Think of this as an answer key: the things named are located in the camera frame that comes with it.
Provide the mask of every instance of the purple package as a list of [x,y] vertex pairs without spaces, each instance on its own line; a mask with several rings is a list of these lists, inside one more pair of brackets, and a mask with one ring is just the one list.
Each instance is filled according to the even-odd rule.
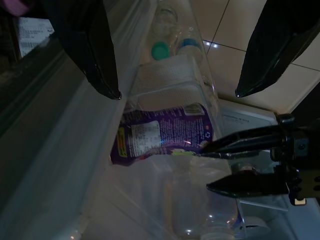
[[135,110],[123,114],[110,158],[113,164],[129,166],[151,155],[195,155],[213,135],[208,113],[198,103]]

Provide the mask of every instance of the clear plastic container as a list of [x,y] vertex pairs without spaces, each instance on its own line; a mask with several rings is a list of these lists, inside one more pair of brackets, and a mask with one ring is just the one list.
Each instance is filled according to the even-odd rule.
[[198,31],[193,27],[181,27],[177,36],[177,44],[175,46],[175,54],[186,54],[193,57],[199,68],[203,62],[203,43],[199,39]]
[[177,22],[178,15],[175,9],[161,1],[156,10],[151,30],[156,37],[163,40],[171,35]]
[[234,240],[238,219],[233,198],[210,192],[206,184],[230,174],[227,162],[194,157],[173,175],[172,229],[182,240]]

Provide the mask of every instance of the tiled floor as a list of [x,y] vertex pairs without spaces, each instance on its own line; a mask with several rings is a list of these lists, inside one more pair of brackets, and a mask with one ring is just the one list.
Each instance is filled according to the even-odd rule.
[[320,35],[279,81],[236,98],[248,42],[266,0],[191,0],[219,96],[278,113],[291,112],[320,79]]

